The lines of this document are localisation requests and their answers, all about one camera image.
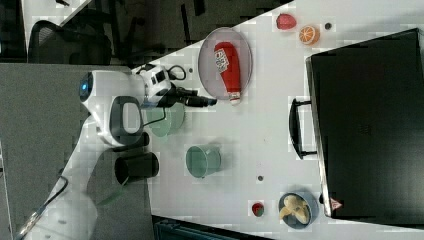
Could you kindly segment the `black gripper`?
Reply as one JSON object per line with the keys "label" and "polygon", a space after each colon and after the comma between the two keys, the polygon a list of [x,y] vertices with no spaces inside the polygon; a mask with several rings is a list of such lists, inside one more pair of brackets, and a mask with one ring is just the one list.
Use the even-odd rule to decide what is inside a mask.
{"label": "black gripper", "polygon": [[181,103],[190,107],[208,107],[214,106],[217,103],[216,99],[197,96],[197,90],[185,89],[182,87],[173,86],[167,93],[165,93],[160,101],[158,107],[170,108],[176,103]]}

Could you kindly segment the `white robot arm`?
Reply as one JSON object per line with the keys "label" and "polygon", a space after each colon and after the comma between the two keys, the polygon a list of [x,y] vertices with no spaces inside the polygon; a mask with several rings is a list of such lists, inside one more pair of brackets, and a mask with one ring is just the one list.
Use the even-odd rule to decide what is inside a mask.
{"label": "white robot arm", "polygon": [[113,148],[129,147],[142,139],[143,122],[131,132],[124,127],[124,106],[133,104],[136,116],[149,108],[176,103],[213,106],[217,101],[196,90],[178,87],[178,77],[163,65],[145,64],[130,73],[93,70],[80,81],[79,98],[88,110],[76,147],[48,199],[28,218],[13,240],[89,240],[97,208],[87,186],[100,156]]}

